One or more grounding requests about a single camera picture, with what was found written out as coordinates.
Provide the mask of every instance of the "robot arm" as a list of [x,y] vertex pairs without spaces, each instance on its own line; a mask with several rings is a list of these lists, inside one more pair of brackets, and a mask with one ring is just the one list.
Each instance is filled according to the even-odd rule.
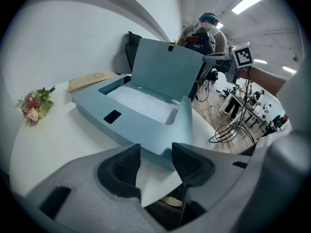
[[231,47],[229,53],[213,53],[203,57],[203,61],[215,66],[217,71],[225,74],[229,83],[236,84],[238,69],[254,64],[250,43]]

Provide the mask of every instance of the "white paper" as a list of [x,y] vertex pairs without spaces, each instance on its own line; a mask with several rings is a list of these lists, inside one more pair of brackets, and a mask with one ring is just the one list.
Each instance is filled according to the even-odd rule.
[[120,86],[108,97],[163,124],[172,124],[178,107],[126,86]]

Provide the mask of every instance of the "table leg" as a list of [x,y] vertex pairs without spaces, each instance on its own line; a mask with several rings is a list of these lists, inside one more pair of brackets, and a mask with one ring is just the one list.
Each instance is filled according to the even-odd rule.
[[247,123],[249,121],[249,119],[252,118],[252,115],[249,116],[249,118],[245,121],[245,123]]
[[229,124],[233,124],[236,121],[238,121],[241,118],[241,114],[242,114],[242,111],[239,114],[237,114],[236,117]]
[[255,124],[256,124],[256,121],[249,128],[252,128]]
[[218,112],[223,112],[225,110],[225,106],[229,103],[229,100],[232,98],[232,95],[230,94],[227,98],[227,100],[224,102],[224,104],[220,107]]
[[261,126],[264,125],[265,122],[266,122],[266,120],[264,120],[264,122],[259,127],[261,128]]

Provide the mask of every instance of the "green leaves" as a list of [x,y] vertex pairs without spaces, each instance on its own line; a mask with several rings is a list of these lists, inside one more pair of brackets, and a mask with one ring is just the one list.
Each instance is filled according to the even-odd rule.
[[25,99],[19,99],[15,104],[15,106],[22,110],[25,106]]
[[43,103],[41,103],[40,108],[42,112],[46,115],[53,105],[54,105],[53,101],[46,100]]
[[37,93],[37,96],[40,98],[40,103],[44,103],[45,101],[49,99],[50,91],[45,90],[45,88],[37,90],[36,93]]

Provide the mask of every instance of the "black cable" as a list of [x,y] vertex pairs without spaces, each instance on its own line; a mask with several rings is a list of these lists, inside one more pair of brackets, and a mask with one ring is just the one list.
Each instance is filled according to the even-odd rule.
[[207,78],[204,79],[204,80],[199,84],[199,87],[204,86],[206,80],[207,80]]
[[207,99],[208,99],[208,97],[209,97],[209,81],[208,81],[208,83],[207,83],[207,87],[206,87],[206,89],[205,89],[205,92],[206,92],[206,98],[204,99],[204,100],[199,100],[198,99],[198,96],[195,96],[195,98],[198,100],[198,102],[200,102],[200,103],[202,103],[202,102],[205,102]]
[[[215,131],[215,135],[214,135],[213,137],[211,137],[211,138],[208,140],[210,143],[219,143],[219,142],[228,143],[228,142],[232,141],[232,140],[236,137],[236,135],[235,135],[232,139],[230,139],[229,141],[225,141],[225,140],[231,138],[232,135],[236,132],[236,129],[237,129],[237,128],[241,128],[241,129],[246,133],[246,135],[250,138],[250,140],[253,142],[253,144],[255,143],[255,141],[254,141],[254,139],[253,139],[251,133],[247,130],[247,128],[246,128],[245,125],[243,124],[243,119],[244,119],[245,114],[246,114],[247,92],[248,92],[248,86],[249,86],[249,82],[250,82],[250,80],[249,80],[250,69],[251,69],[251,67],[249,68],[249,70],[248,70],[248,72],[247,72],[247,77],[246,77],[245,101],[244,101],[244,104],[243,104],[243,107],[242,107],[242,110],[241,110],[241,118],[240,118],[240,120],[239,120],[238,122],[233,123],[233,124],[226,124],[226,125],[223,125],[223,126],[219,127],[219,128]],[[217,133],[217,131],[218,131],[220,128],[224,127],[224,126],[229,126],[229,127],[226,128],[225,130],[223,130],[223,131]],[[226,136],[227,134],[231,133],[233,130],[234,130],[234,132],[233,132],[229,137],[223,138],[223,137]]]
[[202,83],[202,84],[203,84],[203,86],[201,86],[201,89],[199,90],[199,92],[198,92],[197,94],[199,94],[199,93],[203,90],[203,87],[204,87],[205,81],[206,81],[206,80],[204,80],[204,81],[203,81],[203,83]]

